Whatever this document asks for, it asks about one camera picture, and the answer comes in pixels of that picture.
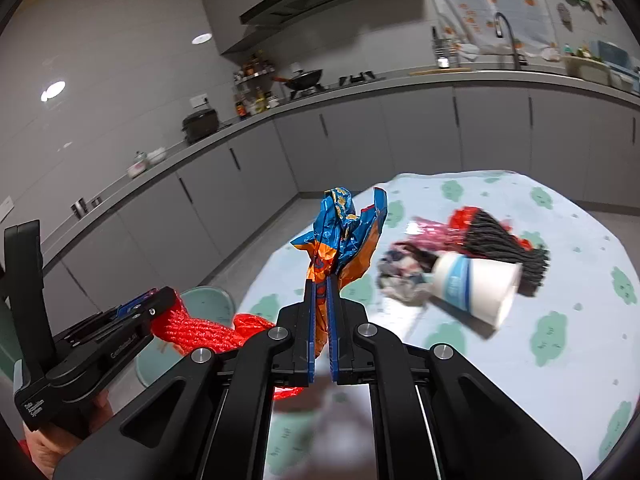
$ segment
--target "faucet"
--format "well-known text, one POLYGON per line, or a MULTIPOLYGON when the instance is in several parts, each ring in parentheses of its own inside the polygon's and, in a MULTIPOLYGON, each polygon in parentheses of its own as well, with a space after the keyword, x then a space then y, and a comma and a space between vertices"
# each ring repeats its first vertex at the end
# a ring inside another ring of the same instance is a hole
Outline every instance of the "faucet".
POLYGON ((511 25, 509 23, 509 20, 507 20, 507 17, 501 12, 496 12, 494 16, 495 36, 496 38, 504 37, 504 35, 502 34, 502 27, 500 26, 500 17, 502 17, 502 19, 504 20, 504 23, 507 24, 507 29, 509 30, 509 37, 511 38, 511 51, 512 51, 511 55, 513 56, 513 69, 522 70, 522 67, 520 66, 520 58, 518 57, 518 52, 516 51, 516 42, 513 39, 513 30, 511 30, 511 25))

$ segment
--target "human hand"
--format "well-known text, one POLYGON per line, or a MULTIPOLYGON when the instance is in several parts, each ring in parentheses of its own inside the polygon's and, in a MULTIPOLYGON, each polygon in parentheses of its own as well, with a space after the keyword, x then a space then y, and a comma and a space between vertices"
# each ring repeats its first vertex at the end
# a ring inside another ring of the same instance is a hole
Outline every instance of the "human hand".
MULTIPOLYGON (((107 394, 107 390, 104 390, 94 399, 96 409, 89 420, 91 433, 98 431, 113 416, 107 394)), ((25 425, 23 427, 31 461, 49 479, 52 478, 62 457, 82 442, 75 435, 51 423, 45 424, 37 431, 30 431, 25 425)))

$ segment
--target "frying pan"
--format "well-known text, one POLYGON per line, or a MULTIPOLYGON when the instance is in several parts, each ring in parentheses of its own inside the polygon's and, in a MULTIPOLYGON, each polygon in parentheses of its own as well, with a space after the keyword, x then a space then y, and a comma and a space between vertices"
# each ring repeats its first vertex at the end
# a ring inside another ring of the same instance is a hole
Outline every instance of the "frying pan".
POLYGON ((295 92, 300 92, 316 86, 322 77, 322 70, 310 70, 309 72, 303 72, 291 79, 283 77, 272 77, 274 81, 284 83, 285 86, 295 92))

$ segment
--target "wall outlet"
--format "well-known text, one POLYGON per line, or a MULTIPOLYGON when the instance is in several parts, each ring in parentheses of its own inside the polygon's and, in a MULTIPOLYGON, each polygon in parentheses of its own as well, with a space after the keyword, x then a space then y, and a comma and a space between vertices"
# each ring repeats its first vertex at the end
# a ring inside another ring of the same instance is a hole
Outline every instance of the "wall outlet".
POLYGON ((192 108, 197 108, 198 106, 205 104, 208 98, 209 97, 206 94, 196 95, 196 97, 189 99, 189 102, 191 103, 192 108))
POLYGON ((0 222, 6 218, 6 216, 11 212, 11 209, 14 208, 14 201, 11 200, 11 197, 8 196, 4 199, 4 202, 0 204, 0 222))

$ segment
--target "white tablecloth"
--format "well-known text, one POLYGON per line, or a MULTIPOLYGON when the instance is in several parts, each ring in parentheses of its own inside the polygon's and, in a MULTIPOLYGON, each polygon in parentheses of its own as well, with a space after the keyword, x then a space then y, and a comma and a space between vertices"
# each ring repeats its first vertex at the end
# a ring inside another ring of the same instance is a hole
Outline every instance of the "white tablecloth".
MULTIPOLYGON (((567 448, 586 478, 622 434, 640 392, 640 285, 620 242, 568 199, 516 173, 402 174, 379 186, 388 193, 388 218, 378 248, 342 295, 409 344, 452 344, 567 448), (509 219, 515 235, 550 251, 536 296, 517 295, 491 336, 470 328, 479 325, 466 315, 430 303, 403 306, 375 285, 377 260, 404 238, 411 216, 446 222, 465 205, 509 219)), ((369 189, 354 204, 360 210, 372 200, 369 189)), ((275 251, 239 311, 276 320, 281 306, 300 301, 307 266, 303 251, 275 251)), ((375 477, 368 387, 331 383, 324 351, 314 386, 274 404, 264 478, 375 477)))

